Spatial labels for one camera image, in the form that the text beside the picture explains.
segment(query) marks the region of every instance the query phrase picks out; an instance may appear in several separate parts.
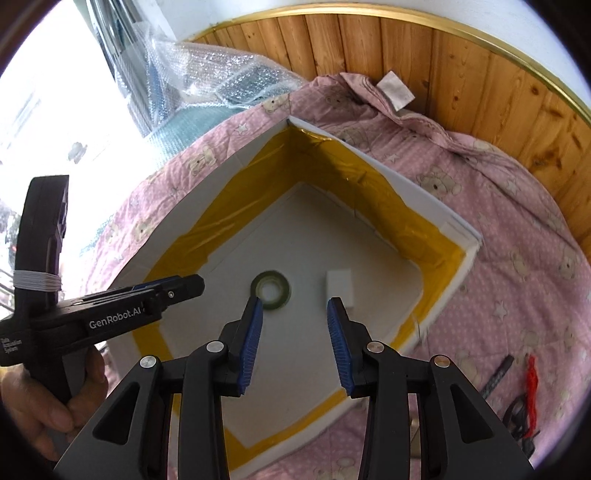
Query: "white string wrapped around device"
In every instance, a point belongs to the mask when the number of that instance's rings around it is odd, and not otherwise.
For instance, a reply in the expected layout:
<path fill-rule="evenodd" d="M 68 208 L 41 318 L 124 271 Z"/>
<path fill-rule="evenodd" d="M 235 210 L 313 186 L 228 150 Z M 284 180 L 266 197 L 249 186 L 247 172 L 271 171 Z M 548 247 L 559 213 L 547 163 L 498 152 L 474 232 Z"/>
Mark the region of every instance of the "white string wrapped around device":
<path fill-rule="evenodd" d="M 12 284 L 23 290 L 54 292 L 61 290 L 61 277 L 47 272 L 15 270 Z"/>

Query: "pink fabric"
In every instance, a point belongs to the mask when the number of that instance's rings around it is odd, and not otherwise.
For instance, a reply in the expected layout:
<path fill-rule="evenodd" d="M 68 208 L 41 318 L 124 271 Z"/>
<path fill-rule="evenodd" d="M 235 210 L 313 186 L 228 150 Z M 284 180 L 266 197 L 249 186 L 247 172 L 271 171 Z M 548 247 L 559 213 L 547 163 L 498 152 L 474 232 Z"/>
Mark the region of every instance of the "pink fabric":
<path fill-rule="evenodd" d="M 489 397 L 502 415 L 525 392 L 525 356 L 540 384 L 534 464 L 573 418 L 591 380 L 591 269 L 552 197 L 517 161 L 425 116 L 397 117 L 363 76 L 320 77 L 210 131 L 144 181 L 99 240 L 85 292 L 108 288 L 150 232 L 216 166 L 288 115 L 322 128 L 418 183 L 484 238 L 474 268 L 414 352 L 445 353 L 480 388 L 508 354 Z M 252 479 L 356 477 L 366 413 L 353 409 L 299 452 Z"/>

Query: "device handle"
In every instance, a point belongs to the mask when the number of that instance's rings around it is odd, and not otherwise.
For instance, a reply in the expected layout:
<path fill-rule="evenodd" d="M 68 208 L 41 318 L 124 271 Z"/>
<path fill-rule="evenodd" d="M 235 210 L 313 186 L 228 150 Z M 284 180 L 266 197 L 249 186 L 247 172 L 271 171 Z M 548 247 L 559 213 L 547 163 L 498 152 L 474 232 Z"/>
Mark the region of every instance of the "device handle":
<path fill-rule="evenodd" d="M 88 347 L 68 353 L 61 358 L 27 365 L 31 378 L 40 382 L 60 402 L 66 405 L 78 395 L 86 379 L 86 354 Z M 57 453 L 61 456 L 69 444 L 62 432 L 48 429 Z"/>

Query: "wooden plank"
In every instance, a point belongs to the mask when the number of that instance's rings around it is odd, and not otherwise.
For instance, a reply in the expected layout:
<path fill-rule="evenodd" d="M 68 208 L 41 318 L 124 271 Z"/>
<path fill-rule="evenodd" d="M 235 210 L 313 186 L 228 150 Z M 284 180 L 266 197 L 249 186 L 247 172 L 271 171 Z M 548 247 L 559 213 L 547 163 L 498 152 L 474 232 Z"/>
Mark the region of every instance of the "wooden plank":
<path fill-rule="evenodd" d="M 339 25 L 347 71 L 379 82 L 384 76 L 379 18 L 339 15 Z"/>
<path fill-rule="evenodd" d="M 555 195 L 573 237 L 590 259 L 591 254 L 591 147 L 581 158 L 573 175 Z"/>
<path fill-rule="evenodd" d="M 517 159 L 553 196 L 571 178 L 591 144 L 591 128 L 548 92 Z"/>
<path fill-rule="evenodd" d="M 205 40 L 207 41 L 208 45 L 218 45 L 219 43 L 217 42 L 217 38 L 213 33 L 208 33 L 207 35 L 205 35 Z"/>
<path fill-rule="evenodd" d="M 262 39 L 261 30 L 259 29 L 258 23 L 246 22 L 240 25 L 244 36 L 246 37 L 246 43 L 248 44 L 248 50 L 259 55 L 267 55 L 267 47 Z"/>
<path fill-rule="evenodd" d="M 381 18 L 384 74 L 392 70 L 415 96 L 408 108 L 427 110 L 433 29 L 422 25 Z"/>
<path fill-rule="evenodd" d="M 463 38 L 433 31 L 428 115 L 451 131 L 472 131 L 491 52 Z"/>
<path fill-rule="evenodd" d="M 232 40 L 232 44 L 234 45 L 235 49 L 250 51 L 248 43 L 246 42 L 246 36 L 244 35 L 240 25 L 232 25 L 226 28 L 226 31 L 228 32 L 228 36 Z"/>
<path fill-rule="evenodd" d="M 318 75 L 346 72 L 337 15 L 306 15 Z"/>
<path fill-rule="evenodd" d="M 518 157 L 548 89 L 499 55 L 492 55 L 472 135 Z"/>
<path fill-rule="evenodd" d="M 267 56 L 271 60 L 275 60 L 279 65 L 283 65 L 286 69 L 291 70 L 290 59 L 287 55 L 285 41 L 283 40 L 277 19 L 266 18 L 256 23 L 258 24 L 263 43 L 267 49 Z"/>
<path fill-rule="evenodd" d="M 221 47 L 234 48 L 234 42 L 227 29 L 223 28 L 221 30 L 216 30 L 213 34 L 216 36 L 218 45 Z"/>
<path fill-rule="evenodd" d="M 285 41 L 291 69 L 307 80 L 315 79 L 316 65 L 306 19 L 303 15 L 292 15 L 277 20 Z"/>

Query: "fabric tag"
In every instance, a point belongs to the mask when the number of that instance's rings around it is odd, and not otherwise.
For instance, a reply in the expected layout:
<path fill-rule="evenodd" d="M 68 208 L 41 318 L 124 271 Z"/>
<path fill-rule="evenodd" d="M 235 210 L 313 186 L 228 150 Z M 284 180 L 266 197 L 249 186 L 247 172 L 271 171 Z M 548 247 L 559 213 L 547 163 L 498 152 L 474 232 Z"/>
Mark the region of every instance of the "fabric tag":
<path fill-rule="evenodd" d="M 397 112 L 414 100 L 413 93 L 392 71 L 379 81 L 377 87 L 390 99 Z"/>

